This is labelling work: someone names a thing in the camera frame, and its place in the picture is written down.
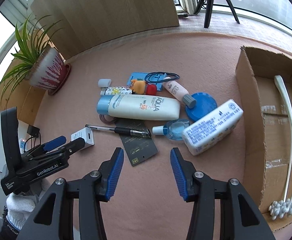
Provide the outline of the left white gloved hand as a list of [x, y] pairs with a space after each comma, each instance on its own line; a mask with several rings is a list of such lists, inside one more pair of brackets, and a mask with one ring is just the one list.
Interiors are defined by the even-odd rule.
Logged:
[[18, 194], [11, 193], [6, 199], [7, 221], [17, 231], [21, 231], [30, 214], [49, 189], [51, 183], [44, 178], [30, 185], [30, 189], [26, 192]]

